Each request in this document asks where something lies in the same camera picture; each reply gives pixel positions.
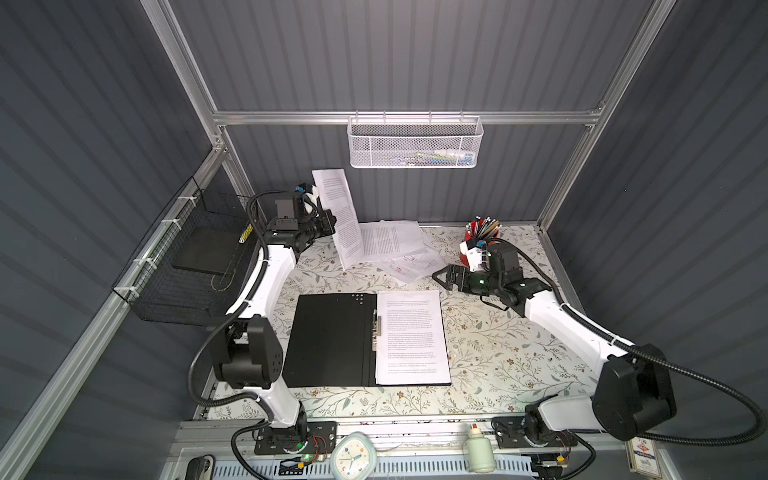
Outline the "printed paper sheet back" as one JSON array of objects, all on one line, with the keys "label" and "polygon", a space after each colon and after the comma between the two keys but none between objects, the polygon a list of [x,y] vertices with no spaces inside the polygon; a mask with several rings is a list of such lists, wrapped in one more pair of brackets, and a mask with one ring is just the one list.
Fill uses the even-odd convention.
[{"label": "printed paper sheet back", "polygon": [[362,223],[363,262],[376,262],[421,253],[426,249],[416,221]]}]

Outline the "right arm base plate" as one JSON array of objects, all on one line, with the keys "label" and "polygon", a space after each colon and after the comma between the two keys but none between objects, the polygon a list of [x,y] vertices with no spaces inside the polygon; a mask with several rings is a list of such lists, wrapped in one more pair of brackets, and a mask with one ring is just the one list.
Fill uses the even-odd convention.
[{"label": "right arm base plate", "polygon": [[552,431],[532,415],[496,416],[491,429],[497,446],[502,449],[565,447],[578,445],[577,440],[564,431]]}]

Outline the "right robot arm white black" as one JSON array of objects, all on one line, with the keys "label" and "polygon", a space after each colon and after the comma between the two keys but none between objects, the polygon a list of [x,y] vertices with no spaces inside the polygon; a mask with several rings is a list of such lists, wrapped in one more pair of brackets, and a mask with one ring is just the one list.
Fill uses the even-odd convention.
[{"label": "right robot arm white black", "polygon": [[[767,417],[748,396],[709,376],[674,364],[651,344],[633,342],[602,327],[563,297],[554,280],[523,250],[501,238],[486,241],[477,270],[449,264],[432,278],[448,291],[458,289],[481,302],[547,330],[576,353],[597,376],[594,392],[582,396],[546,396],[525,410],[526,436],[540,445],[560,431],[600,430],[628,441],[644,438],[669,444],[726,447],[758,439]],[[745,431],[722,437],[690,438],[654,432],[672,419],[677,406],[670,375],[676,373],[707,385],[746,407],[754,423]]]}]

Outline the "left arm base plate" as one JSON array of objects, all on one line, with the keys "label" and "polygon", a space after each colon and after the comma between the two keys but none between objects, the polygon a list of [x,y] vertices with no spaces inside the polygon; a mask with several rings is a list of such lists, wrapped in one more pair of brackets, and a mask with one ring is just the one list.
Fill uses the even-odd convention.
[{"label": "left arm base plate", "polygon": [[338,439],[338,423],[309,421],[289,428],[265,427],[252,434],[255,455],[324,454],[333,452]]}]

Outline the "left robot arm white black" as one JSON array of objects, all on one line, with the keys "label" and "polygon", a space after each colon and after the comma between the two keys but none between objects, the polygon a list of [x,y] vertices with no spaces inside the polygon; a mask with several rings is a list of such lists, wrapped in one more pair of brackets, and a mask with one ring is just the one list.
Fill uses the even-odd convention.
[{"label": "left robot arm white black", "polygon": [[[282,370],[284,350],[270,317],[300,254],[335,233],[336,218],[323,207],[319,189],[308,184],[294,191],[271,190],[251,197],[245,207],[254,250],[247,276],[223,322],[214,328],[190,364],[186,387],[193,401],[205,408],[238,401],[255,402],[266,425],[290,429],[306,421],[299,400],[289,391]],[[217,381],[236,392],[206,398],[195,386],[199,360],[208,355]]]}]

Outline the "orange folder black inside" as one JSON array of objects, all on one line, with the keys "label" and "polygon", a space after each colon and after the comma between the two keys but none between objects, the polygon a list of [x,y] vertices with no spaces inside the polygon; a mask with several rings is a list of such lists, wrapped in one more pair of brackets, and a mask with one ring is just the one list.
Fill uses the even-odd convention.
[{"label": "orange folder black inside", "polygon": [[405,387],[375,381],[378,294],[299,297],[283,367],[288,386]]}]

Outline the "printed paper sheet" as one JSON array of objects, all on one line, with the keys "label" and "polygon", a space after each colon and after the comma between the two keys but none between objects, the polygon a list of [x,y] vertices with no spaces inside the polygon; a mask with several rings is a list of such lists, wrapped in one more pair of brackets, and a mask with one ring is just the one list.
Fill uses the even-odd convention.
[{"label": "printed paper sheet", "polygon": [[421,253],[426,249],[416,221],[362,223],[363,262],[376,262]]},{"label": "printed paper sheet", "polygon": [[377,295],[375,381],[380,386],[449,385],[451,374],[440,293]]},{"label": "printed paper sheet", "polygon": [[334,244],[344,270],[359,263],[364,255],[363,239],[351,191],[343,169],[312,171],[319,199],[336,218]]}]

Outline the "diagram paper sheet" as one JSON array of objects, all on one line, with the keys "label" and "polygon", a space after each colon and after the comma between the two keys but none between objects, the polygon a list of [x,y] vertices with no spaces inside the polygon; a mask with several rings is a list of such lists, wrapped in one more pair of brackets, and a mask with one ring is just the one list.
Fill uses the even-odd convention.
[{"label": "diagram paper sheet", "polygon": [[402,284],[410,284],[447,266],[440,252],[432,247],[409,255],[381,260],[376,263],[384,273]]}]

